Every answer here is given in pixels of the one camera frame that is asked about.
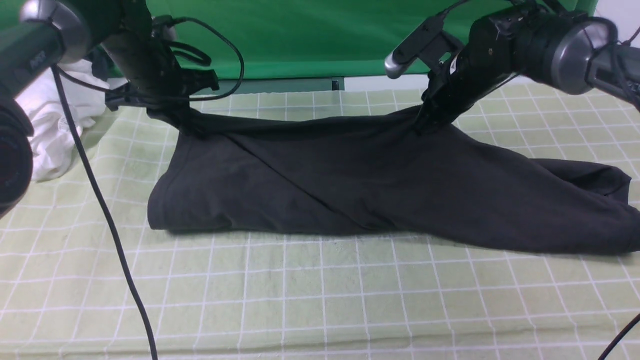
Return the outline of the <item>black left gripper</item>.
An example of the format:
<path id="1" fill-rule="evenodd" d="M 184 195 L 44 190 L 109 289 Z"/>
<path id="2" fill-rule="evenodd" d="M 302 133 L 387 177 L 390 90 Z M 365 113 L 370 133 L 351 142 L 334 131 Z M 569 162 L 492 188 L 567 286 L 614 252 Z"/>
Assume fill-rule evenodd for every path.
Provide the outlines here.
<path id="1" fill-rule="evenodd" d="M 158 109 L 185 104 L 198 91 L 220 88 L 213 69 L 182 68 L 177 58 L 181 56 L 208 67 L 211 64 L 208 55 L 187 44 L 185 48 L 174 48 L 151 37 L 153 16 L 144 0 L 116 3 L 122 9 L 119 29 L 102 47 L 127 82 L 105 95 L 110 111 L 121 106 Z"/>

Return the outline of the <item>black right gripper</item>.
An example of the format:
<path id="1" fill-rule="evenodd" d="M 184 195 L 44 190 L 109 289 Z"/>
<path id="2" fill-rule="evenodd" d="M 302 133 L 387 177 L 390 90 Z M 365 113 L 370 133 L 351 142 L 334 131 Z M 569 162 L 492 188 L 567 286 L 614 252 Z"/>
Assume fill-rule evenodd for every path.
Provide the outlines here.
<path id="1" fill-rule="evenodd" d="M 467 44 L 439 71 L 430 71 L 414 128 L 434 132 L 449 125 L 512 77 L 515 37 L 537 11 L 537 5 L 517 5 L 473 22 Z"/>

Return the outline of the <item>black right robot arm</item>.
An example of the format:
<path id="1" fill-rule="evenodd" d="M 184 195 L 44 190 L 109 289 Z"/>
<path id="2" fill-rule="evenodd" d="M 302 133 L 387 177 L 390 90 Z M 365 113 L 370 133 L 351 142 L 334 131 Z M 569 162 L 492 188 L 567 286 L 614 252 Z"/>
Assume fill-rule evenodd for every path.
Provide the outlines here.
<path id="1" fill-rule="evenodd" d="M 639 50 L 619 41 L 615 23 L 524 3 L 471 25 L 467 44 L 430 81 L 414 125 L 448 125 L 516 76 L 568 95 L 599 89 L 639 107 Z"/>

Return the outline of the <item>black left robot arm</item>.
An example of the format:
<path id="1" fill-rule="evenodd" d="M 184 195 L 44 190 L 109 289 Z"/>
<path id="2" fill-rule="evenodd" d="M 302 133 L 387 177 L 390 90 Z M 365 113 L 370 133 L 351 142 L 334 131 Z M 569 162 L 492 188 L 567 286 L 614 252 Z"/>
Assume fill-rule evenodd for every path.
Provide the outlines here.
<path id="1" fill-rule="evenodd" d="M 25 195 L 34 168 L 28 137 L 34 128 L 15 98 L 44 71 L 84 59 L 94 48 L 105 50 L 126 84 L 108 90 L 109 109 L 149 109 L 154 118 L 190 129 L 190 96 L 217 91 L 214 70 L 184 69 L 162 27 L 144 0 L 28 0 L 20 23 L 1 32 L 1 214 Z"/>

